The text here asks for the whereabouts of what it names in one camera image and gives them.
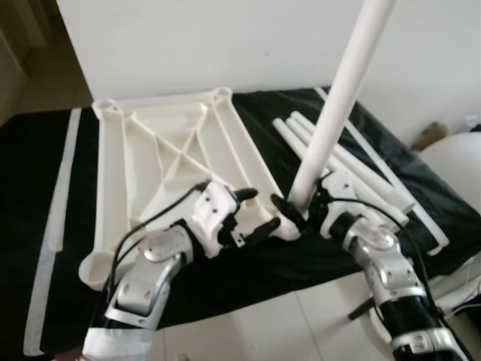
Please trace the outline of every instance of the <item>black fabric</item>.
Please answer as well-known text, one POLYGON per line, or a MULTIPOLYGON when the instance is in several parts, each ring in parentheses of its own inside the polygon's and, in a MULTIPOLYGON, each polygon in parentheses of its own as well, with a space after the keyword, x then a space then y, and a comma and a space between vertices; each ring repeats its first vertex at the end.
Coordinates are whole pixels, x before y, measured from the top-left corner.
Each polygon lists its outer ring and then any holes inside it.
MULTIPOLYGON (((298 110, 314 120, 322 100, 312 89, 236 94, 234 106, 280 189, 287 195, 300 164, 271 126, 298 110)), ((19 115, 0 128, 0 359, 21 359, 26 314, 50 200, 62 158, 70 111, 19 115)), ((356 105, 352 122, 422 203, 450 240, 426 257, 430 275, 445 274, 481 248, 481 218, 368 112, 356 105)), ((374 168, 346 132, 341 144, 374 168)), ((98 294, 78 279, 95 232, 98 121, 80 118, 65 220, 63 251, 56 255, 41 349, 58 353, 83 342, 98 294)), ((436 242, 410 214, 408 230, 423 251, 436 242)), ((159 327, 200 320, 299 290, 358 270, 339 244, 307 232, 296 242, 272 238, 256 248, 200 259, 174 279, 159 327)))

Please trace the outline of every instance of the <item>white wall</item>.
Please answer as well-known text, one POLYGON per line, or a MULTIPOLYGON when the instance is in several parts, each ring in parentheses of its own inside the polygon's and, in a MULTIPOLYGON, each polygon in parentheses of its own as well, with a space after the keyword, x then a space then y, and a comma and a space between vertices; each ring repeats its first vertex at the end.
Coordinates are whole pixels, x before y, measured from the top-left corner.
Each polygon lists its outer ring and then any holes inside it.
MULTIPOLYGON (((361 0, 58 0, 95 99, 329 84, 361 0)), ((400 0, 360 100, 409 143, 479 113, 479 0, 400 0)))

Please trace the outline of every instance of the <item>white cylinder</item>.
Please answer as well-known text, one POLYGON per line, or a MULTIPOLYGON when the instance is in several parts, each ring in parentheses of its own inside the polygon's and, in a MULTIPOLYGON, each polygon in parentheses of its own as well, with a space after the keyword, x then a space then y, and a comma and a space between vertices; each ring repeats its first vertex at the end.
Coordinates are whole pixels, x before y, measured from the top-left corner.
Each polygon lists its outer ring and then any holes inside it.
POLYGON ((328 101, 317 121, 289 194, 289 201, 303 213, 314 184, 340 137, 344 120, 358 97, 368 66, 379 43, 395 0, 366 0, 337 70, 328 101))
POLYGON ((300 159, 303 159, 307 149, 305 144, 292 132, 292 130, 282 121, 282 119, 274 119, 272 121, 272 125, 291 147, 295 155, 300 159))
MULTIPOLYGON (((289 127, 294 130, 302 141, 304 141, 303 136, 302 134, 298 134, 300 131, 296 131, 295 127, 300 127, 302 128, 302 132, 309 133, 310 136, 307 138, 308 142, 306 143, 309 144, 316 127, 298 111, 293 111, 291 117, 292 118, 290 119, 293 119, 297 124, 289 127)), ((385 199, 386 204, 395 206, 400 210, 400 213, 402 213, 401 211, 407 213, 413 209, 414 202, 411 199, 401 194, 401 192, 396 190, 387 180, 378 175, 341 145, 336 144, 332 154, 334 154, 353 174, 356 174, 372 190, 379 194, 380 197, 385 199)))
MULTIPOLYGON (((307 132, 302 133, 301 128, 299 125, 291 120, 286 121, 289 125, 286 125, 281 119, 277 118, 272 123, 283 139, 287 142, 287 144, 292 148, 294 153, 302 160, 305 157, 305 153, 307 151, 307 145, 310 141, 310 135, 307 132), (303 141, 299 139, 298 133, 303 134, 304 138, 303 141)), ((345 169, 347 168, 339 159, 335 156, 330 156, 328 160, 328 167, 333 170, 345 169)), ((327 175, 328 169, 327 167, 323 169, 321 173, 321 177, 327 175)), ((382 208, 385 212, 389 215, 394 217, 401 225, 405 226, 408 222, 407 216, 402 213, 399 209, 394 206, 389 205, 386 201, 384 201, 381 197, 379 197, 367 184, 365 184, 359 177, 355 174, 350 172, 352 177, 352 184, 354 186, 354 193, 358 196, 359 199, 376 205, 379 208, 382 208)), ((386 219, 386 224, 390 229, 395 228, 395 224, 386 219)))
POLYGON ((286 125, 302 140, 304 144, 309 145, 310 139, 313 137, 303 126, 295 119, 287 118, 286 125))

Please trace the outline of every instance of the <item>white rod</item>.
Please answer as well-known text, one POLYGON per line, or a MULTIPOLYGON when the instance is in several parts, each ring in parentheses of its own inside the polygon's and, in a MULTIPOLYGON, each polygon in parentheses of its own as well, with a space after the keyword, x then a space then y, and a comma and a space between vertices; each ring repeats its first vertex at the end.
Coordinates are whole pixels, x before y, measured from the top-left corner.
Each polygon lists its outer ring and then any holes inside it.
POLYGON ((295 136, 291 129, 289 129, 289 127, 280 118, 274 119, 272 125, 279 132, 280 136, 283 137, 286 143, 291 147, 295 155, 298 156, 299 159, 303 159, 304 154, 306 153, 305 144, 302 143, 302 141, 295 136))
MULTIPOLYGON (((273 121, 274 127, 281 134, 287 144, 294 150, 296 155, 303 160, 307 152, 307 144, 309 144, 311 135, 308 134, 299 124, 292 118, 289 118, 286 123, 277 118, 273 121)), ((335 156, 330 156, 328 160, 328 168, 332 171, 346 169, 347 167, 335 156)), ((321 176, 328 173, 328 169, 324 169, 321 176)), ((395 206, 388 204, 384 199, 376 194, 367 184, 365 184, 356 174, 349 172, 352 177, 352 184, 354 192, 363 201, 376 205, 382 208, 389 215, 394 217, 402 226, 405 226, 409 219, 395 206)), ((390 229, 395 229, 396 225, 388 218, 386 224, 390 229)))
MULTIPOLYGON (((312 138, 312 135, 309 134, 309 131, 307 130, 308 127, 302 126, 302 123, 305 123, 305 122, 301 122, 300 118, 297 114, 293 113, 292 115, 293 116, 295 115, 295 117, 289 118, 286 121, 286 124, 289 126, 290 129, 292 129, 292 131, 306 145, 308 145, 311 141, 311 138, 312 138)), ((312 124, 305 117, 303 117, 303 118, 305 119, 306 122, 312 124)), ((339 144, 336 144, 336 147, 334 149, 336 149, 336 148, 341 148, 342 150, 344 150, 344 148, 342 148, 339 144)), ((357 160, 357 162, 364 165, 364 163, 362 163, 360 160, 358 160, 357 158, 355 158, 355 159, 357 160)), ((375 190, 373 187, 371 187, 370 183, 365 181, 365 179, 363 179, 363 177, 360 177, 357 174, 357 172, 353 171, 352 168, 349 167, 349 164, 346 164, 343 161, 342 158, 337 157, 335 152, 328 159, 328 167, 331 170, 338 170, 338 169, 347 168, 350 171, 350 174, 351 174, 351 177, 352 177, 352 183, 354 185, 355 194, 359 197, 359 199, 362 199, 363 201, 369 202, 373 205, 376 205, 379 208, 382 208, 385 212, 387 212, 390 216, 394 217, 403 226, 405 226, 408 223, 409 218, 406 216, 406 214, 404 214, 395 205, 390 204, 389 201, 386 201, 380 194, 378 194, 376 192, 377 190, 375 190)), ((392 187, 391 187, 391 189, 389 189, 390 193, 392 193, 394 191, 395 190, 392 187)), ((391 220, 389 220, 388 223, 391 226, 395 226, 395 224, 391 220)))
MULTIPOLYGON (((298 111, 293 111, 291 117, 301 125, 304 132, 308 132, 311 135, 313 134, 316 127, 304 115, 298 111)), ((370 188, 385 199, 387 203, 394 205, 404 213, 409 213, 413 209, 415 202, 412 198, 406 197, 402 192, 395 189, 395 187, 387 180, 379 176, 375 171, 361 162, 361 160, 351 154, 348 150, 344 149, 341 145, 336 144, 332 154, 351 170, 352 173, 359 176, 359 178, 361 178, 370 188)))
POLYGON ((395 0, 366 0, 340 62, 331 92, 317 121, 307 154, 299 167, 289 201, 303 213, 312 196, 316 179, 340 137, 344 120, 354 106, 368 67, 395 0))
POLYGON ((296 119, 287 118, 286 124, 306 146, 309 145, 313 136, 296 119))

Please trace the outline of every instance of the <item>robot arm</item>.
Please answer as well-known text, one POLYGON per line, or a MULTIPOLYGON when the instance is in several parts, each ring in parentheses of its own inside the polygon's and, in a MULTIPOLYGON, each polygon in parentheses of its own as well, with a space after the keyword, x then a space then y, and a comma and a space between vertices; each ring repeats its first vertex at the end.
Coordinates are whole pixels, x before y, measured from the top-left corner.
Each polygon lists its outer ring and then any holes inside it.
MULTIPOLYGON (((256 194, 255 190, 232 192, 210 182, 190 219, 151 232, 142 241, 132 270, 108 302, 101 327, 89 329, 83 348, 85 359, 145 359, 171 281, 182 267, 199 257, 218 256, 227 247, 255 244, 282 228, 280 219, 274 218, 247 237, 235 231, 235 214, 241 202, 256 194)), ((307 220, 279 196, 272 195, 271 199, 299 231, 313 227, 325 238, 341 241, 344 250, 362 267, 392 337, 395 359, 467 360, 430 305, 426 289, 402 254, 395 235, 363 217, 363 206, 333 202, 333 197, 354 198, 345 171, 318 181, 307 220)))
POLYGON ((279 218, 274 218, 243 236, 236 232, 235 214, 241 202, 257 196, 257 191, 232 191, 215 182, 208 182, 201 191, 188 220, 178 220, 142 239, 132 269, 120 280, 106 308, 100 304, 100 315, 84 342, 84 360, 145 359, 171 282, 182 267, 195 259, 218 256, 226 248, 256 244, 280 225, 279 218))
POLYGON ((396 236, 373 226, 362 209, 351 208, 354 199, 349 174, 338 171, 319 180, 309 207, 309 218, 293 216, 295 209, 273 196, 274 204, 299 228, 314 227, 325 238, 341 241, 365 273, 383 323, 392 337, 398 360, 468 360, 451 330, 444 327, 437 309, 429 302, 423 283, 402 254, 396 236))

